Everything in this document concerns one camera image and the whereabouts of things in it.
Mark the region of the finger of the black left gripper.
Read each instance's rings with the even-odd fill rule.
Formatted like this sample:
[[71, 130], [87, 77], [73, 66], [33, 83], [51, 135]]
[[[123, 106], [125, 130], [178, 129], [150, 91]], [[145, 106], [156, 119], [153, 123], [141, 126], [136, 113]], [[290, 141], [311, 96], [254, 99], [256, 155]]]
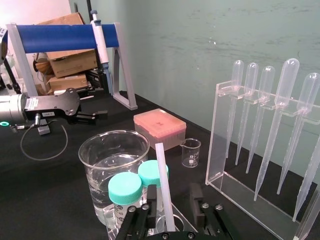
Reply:
[[95, 125], [98, 120], [106, 120], [108, 118], [108, 111], [98, 111], [94, 113], [87, 113], [78, 111], [74, 115], [67, 117], [67, 122], [70, 125], [83, 124], [83, 125]]

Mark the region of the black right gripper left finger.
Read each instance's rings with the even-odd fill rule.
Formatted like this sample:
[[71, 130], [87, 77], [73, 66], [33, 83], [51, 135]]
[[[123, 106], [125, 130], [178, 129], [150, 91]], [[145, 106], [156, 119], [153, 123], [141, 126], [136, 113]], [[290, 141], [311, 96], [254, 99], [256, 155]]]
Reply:
[[147, 201], [141, 207], [130, 206], [116, 236], [117, 240], [142, 240], [156, 227], [157, 188], [147, 187]]

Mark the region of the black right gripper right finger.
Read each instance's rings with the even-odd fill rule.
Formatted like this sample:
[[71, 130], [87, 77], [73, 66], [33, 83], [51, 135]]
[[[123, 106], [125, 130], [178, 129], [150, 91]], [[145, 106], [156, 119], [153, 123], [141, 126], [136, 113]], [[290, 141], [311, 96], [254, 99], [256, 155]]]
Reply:
[[197, 240], [240, 240], [241, 236], [221, 203], [211, 205], [205, 198], [201, 186], [190, 184], [190, 207], [194, 224], [199, 230]]

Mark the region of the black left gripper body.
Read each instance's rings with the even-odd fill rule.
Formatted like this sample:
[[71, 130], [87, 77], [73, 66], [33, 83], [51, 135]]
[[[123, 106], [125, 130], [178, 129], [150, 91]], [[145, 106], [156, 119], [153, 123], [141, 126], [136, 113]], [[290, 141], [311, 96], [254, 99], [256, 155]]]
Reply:
[[73, 88], [59, 95], [25, 95], [24, 121], [34, 121], [39, 114], [41, 119], [62, 118], [70, 122], [80, 108], [80, 97]]

